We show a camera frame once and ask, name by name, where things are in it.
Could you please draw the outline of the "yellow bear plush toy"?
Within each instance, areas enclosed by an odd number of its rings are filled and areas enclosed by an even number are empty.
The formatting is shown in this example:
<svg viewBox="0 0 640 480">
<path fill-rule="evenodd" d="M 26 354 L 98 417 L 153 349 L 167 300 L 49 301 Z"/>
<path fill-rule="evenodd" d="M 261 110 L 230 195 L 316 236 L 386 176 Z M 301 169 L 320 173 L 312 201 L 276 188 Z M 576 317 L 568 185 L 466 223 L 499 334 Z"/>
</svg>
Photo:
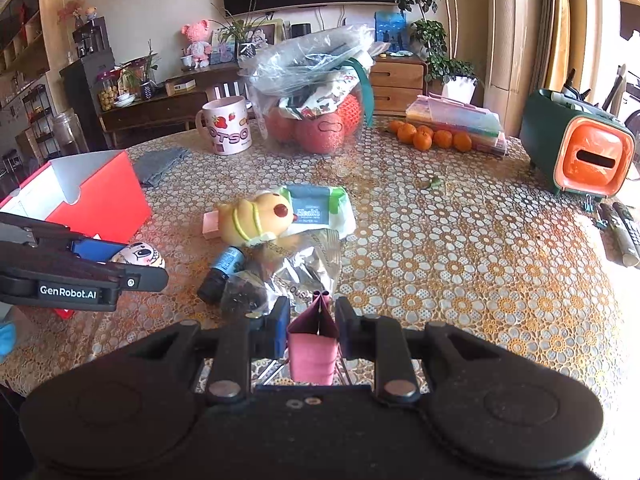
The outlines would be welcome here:
<svg viewBox="0 0 640 480">
<path fill-rule="evenodd" d="M 217 209 L 217 234 L 230 246 L 255 246 L 275 240 L 292 226 L 296 214 L 280 193 L 267 192 L 251 200 L 240 198 Z"/>
</svg>

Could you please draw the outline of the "cartoon face tooth toy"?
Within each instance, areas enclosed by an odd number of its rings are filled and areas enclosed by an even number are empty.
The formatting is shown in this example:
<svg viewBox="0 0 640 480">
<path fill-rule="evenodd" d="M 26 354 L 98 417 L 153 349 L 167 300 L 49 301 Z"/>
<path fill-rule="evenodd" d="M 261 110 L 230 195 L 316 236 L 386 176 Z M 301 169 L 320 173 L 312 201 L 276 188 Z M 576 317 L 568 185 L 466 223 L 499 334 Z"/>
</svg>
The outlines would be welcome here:
<svg viewBox="0 0 640 480">
<path fill-rule="evenodd" d="M 134 242 L 111 258 L 114 263 L 133 264 L 134 266 L 150 266 L 151 268 L 164 268 L 165 259 L 160 252 L 147 242 Z"/>
</svg>

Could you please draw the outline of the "blue picture book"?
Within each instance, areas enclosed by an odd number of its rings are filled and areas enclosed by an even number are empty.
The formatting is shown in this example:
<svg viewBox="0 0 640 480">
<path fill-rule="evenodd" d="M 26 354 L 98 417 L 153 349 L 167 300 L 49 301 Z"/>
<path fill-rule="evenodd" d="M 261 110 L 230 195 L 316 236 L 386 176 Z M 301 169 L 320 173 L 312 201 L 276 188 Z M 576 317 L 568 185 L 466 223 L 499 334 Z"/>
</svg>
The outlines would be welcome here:
<svg viewBox="0 0 640 480">
<path fill-rule="evenodd" d="M 401 13 L 376 11 L 374 22 L 375 39 L 388 44 L 388 52 L 397 53 L 408 50 L 408 25 Z"/>
</svg>

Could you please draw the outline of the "black speaker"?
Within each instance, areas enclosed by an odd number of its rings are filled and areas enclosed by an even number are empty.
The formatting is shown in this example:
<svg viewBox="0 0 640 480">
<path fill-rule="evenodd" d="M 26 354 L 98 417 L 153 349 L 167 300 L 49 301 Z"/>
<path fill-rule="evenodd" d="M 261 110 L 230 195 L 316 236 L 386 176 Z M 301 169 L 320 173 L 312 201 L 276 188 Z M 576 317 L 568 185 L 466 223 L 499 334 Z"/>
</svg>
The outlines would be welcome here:
<svg viewBox="0 0 640 480">
<path fill-rule="evenodd" d="M 310 23 L 297 23 L 292 24 L 290 28 L 291 38 L 299 38 L 311 33 Z"/>
</svg>

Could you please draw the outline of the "dark tea packet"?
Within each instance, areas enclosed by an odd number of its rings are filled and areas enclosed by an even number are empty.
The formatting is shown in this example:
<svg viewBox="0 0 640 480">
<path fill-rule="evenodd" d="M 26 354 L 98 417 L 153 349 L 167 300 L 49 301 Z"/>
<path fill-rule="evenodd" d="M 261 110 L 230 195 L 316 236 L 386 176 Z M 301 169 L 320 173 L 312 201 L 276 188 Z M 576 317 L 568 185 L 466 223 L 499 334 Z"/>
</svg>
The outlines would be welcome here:
<svg viewBox="0 0 640 480">
<path fill-rule="evenodd" d="M 220 310 L 227 318 L 245 313 L 267 313 L 268 295 L 264 282 L 250 272 L 231 275 L 224 286 Z"/>
</svg>

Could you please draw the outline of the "stack of colourful books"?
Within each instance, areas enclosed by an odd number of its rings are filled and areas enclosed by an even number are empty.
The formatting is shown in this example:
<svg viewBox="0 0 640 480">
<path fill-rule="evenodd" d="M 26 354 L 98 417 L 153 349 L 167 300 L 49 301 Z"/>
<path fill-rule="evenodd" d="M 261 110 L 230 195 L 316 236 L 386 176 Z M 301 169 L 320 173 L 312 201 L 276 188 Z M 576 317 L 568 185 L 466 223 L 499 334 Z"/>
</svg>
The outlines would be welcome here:
<svg viewBox="0 0 640 480">
<path fill-rule="evenodd" d="M 437 94 L 418 96 L 406 108 L 407 122 L 430 126 L 434 131 L 465 132 L 474 150 L 506 156 L 508 144 L 499 115 L 488 108 L 455 101 Z"/>
</svg>

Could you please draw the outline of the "pink plush doll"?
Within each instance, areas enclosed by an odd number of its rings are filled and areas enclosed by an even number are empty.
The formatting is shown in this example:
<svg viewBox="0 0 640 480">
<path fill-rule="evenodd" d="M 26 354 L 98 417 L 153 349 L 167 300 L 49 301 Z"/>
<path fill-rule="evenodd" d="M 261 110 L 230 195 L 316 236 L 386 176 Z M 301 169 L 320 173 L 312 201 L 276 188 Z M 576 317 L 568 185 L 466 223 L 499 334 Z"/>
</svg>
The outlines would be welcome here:
<svg viewBox="0 0 640 480">
<path fill-rule="evenodd" d="M 213 47 L 209 40 L 212 38 L 212 26 L 209 20 L 201 20 L 192 24 L 185 24 L 181 27 L 181 33 L 189 41 L 186 48 L 186 55 L 192 58 L 195 68 L 205 68 L 209 66 L 209 58 L 213 52 Z"/>
</svg>

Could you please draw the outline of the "potted green tree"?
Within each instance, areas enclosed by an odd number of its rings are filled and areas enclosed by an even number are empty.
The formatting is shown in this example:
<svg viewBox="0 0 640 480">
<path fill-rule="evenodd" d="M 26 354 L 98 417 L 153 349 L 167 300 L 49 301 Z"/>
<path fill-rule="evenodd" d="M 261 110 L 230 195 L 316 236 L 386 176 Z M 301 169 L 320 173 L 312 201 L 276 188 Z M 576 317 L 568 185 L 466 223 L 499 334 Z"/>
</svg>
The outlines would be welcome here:
<svg viewBox="0 0 640 480">
<path fill-rule="evenodd" d="M 420 18 L 409 25 L 410 46 L 426 65 L 428 88 L 439 86 L 444 98 L 464 104 L 472 101 L 477 76 L 473 65 L 458 58 L 458 0 L 392 0 L 398 10 L 420 11 Z"/>
</svg>

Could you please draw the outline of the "jar of yellow snacks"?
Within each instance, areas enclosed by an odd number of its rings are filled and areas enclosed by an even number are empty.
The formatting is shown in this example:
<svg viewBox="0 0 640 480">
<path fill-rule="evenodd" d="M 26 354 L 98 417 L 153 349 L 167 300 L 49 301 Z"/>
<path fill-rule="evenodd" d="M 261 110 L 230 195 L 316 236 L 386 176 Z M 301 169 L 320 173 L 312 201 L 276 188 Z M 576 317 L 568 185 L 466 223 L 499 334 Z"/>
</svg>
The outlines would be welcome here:
<svg viewBox="0 0 640 480">
<path fill-rule="evenodd" d="M 119 75 L 120 70 L 112 68 L 96 76 L 96 84 L 94 86 L 96 87 L 96 98 L 102 112 L 108 112 L 115 105 L 115 101 L 119 96 Z"/>
</svg>

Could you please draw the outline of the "red white cardboard box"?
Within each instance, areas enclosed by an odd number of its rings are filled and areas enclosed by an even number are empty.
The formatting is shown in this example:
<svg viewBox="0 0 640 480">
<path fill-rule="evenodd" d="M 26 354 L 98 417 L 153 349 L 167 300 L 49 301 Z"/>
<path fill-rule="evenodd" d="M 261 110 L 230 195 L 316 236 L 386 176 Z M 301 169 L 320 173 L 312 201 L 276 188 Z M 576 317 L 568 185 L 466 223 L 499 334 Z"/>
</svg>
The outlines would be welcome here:
<svg viewBox="0 0 640 480">
<path fill-rule="evenodd" d="M 1 210 L 119 243 L 129 242 L 151 217 L 124 151 L 53 159 L 2 200 Z"/>
</svg>

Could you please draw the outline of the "silver foil wrapper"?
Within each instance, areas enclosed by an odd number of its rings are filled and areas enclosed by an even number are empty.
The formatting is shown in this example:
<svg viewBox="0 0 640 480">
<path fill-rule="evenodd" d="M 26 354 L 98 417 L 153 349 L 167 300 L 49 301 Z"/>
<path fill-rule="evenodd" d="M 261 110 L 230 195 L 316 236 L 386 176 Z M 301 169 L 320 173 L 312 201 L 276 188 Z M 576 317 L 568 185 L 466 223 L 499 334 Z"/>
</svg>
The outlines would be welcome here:
<svg viewBox="0 0 640 480">
<path fill-rule="evenodd" d="M 267 292 L 288 297 L 302 312 L 314 292 L 334 293 L 342 272 L 341 240 L 331 229 L 280 237 L 262 246 L 260 264 Z"/>
</svg>

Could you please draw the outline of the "black tall cabinet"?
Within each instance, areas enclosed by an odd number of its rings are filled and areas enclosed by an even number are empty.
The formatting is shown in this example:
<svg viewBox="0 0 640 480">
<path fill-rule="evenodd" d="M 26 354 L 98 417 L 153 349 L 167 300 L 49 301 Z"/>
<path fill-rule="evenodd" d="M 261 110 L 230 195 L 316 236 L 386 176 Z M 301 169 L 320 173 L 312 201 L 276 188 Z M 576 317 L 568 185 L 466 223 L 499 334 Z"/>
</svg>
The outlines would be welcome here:
<svg viewBox="0 0 640 480">
<path fill-rule="evenodd" d="M 90 152 L 111 147 L 100 123 L 102 108 L 94 84 L 115 66 L 104 18 L 93 18 L 73 32 L 78 60 L 60 70 L 68 106 L 79 119 Z"/>
</svg>

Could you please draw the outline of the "orange tangerine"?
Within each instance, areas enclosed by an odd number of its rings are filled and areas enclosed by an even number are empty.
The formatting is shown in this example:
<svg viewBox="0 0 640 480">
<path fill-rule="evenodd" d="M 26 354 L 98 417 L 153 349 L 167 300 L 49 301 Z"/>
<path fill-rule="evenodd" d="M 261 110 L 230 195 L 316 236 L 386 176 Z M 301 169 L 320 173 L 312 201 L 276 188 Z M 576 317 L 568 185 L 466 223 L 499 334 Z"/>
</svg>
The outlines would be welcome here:
<svg viewBox="0 0 640 480">
<path fill-rule="evenodd" d="M 408 124 L 408 122 L 402 122 L 396 132 L 398 141 L 403 144 L 413 144 L 413 138 L 415 135 L 416 127 Z"/>
<path fill-rule="evenodd" d="M 473 141 L 469 133 L 459 131 L 452 136 L 452 145 L 458 152 L 466 153 L 472 150 Z"/>
<path fill-rule="evenodd" d="M 454 143 L 454 136 L 450 131 L 440 129 L 434 132 L 432 142 L 438 148 L 448 150 L 448 148 L 451 148 Z"/>
<path fill-rule="evenodd" d="M 413 146 L 420 152 L 426 152 L 432 147 L 432 135 L 426 130 L 417 131 L 412 137 Z"/>
</svg>

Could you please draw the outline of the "small blue label bottle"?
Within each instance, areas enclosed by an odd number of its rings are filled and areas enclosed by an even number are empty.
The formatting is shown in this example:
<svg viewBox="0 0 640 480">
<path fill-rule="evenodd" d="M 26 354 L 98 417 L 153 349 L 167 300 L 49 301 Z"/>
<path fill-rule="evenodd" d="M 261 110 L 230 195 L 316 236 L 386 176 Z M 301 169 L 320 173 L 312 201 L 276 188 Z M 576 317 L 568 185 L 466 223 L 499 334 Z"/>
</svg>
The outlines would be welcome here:
<svg viewBox="0 0 640 480">
<path fill-rule="evenodd" d="M 245 256 L 241 249 L 229 246 L 209 266 L 206 277 L 198 288 L 198 298 L 206 304 L 216 304 L 224 294 L 229 278 L 244 268 Z"/>
</svg>

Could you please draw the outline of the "pink paper packet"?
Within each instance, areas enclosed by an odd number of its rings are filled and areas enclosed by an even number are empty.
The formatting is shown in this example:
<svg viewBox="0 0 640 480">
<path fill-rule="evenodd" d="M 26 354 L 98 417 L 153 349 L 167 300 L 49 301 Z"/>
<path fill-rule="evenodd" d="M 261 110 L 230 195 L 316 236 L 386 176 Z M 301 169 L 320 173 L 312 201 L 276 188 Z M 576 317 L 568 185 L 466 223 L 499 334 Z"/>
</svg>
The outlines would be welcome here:
<svg viewBox="0 0 640 480">
<path fill-rule="evenodd" d="M 288 324 L 288 359 L 294 382 L 330 386 L 338 357 L 338 331 L 332 318 L 330 294 L 314 292 L 306 310 Z"/>
</svg>

